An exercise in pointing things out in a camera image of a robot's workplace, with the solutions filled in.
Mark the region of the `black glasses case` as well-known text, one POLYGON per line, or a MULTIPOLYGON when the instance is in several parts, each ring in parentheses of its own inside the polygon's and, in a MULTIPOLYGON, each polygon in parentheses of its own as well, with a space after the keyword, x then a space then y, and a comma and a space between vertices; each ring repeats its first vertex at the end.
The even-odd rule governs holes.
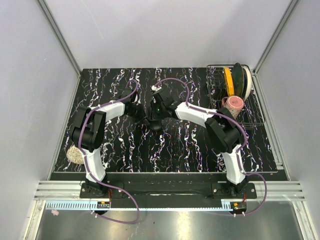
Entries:
POLYGON ((158 119, 151 119, 149 121, 150 123, 150 128, 153 130, 153 131, 161 131, 162 128, 163 128, 163 125, 162 125, 162 120, 158 120, 158 119))

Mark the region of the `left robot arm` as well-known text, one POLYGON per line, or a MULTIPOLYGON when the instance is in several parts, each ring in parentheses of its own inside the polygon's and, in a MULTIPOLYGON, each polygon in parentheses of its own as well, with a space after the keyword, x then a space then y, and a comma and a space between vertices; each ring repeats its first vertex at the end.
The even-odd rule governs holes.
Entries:
POLYGON ((128 116, 137 125, 150 123, 136 90, 125 89, 119 99, 94 107, 81 106, 72 124, 70 137, 84 160, 86 179, 93 184, 90 192, 97 198, 108 193, 108 186, 102 182, 106 172, 101 160, 101 145, 105 136, 106 122, 128 116))

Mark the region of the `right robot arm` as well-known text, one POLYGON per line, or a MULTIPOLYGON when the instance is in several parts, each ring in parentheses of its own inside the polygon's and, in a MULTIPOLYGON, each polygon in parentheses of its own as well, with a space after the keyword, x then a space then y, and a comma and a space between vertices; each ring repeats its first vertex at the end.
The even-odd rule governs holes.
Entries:
POLYGON ((223 157, 227 178, 223 190, 235 199, 243 195, 248 184, 241 162, 241 147, 246 141, 246 136, 231 112, 225 107, 218 110, 208 109, 174 99, 166 87, 152 86, 151 91, 149 110, 151 129, 160 131, 162 120, 166 118, 189 121, 204 127, 213 148, 223 157))

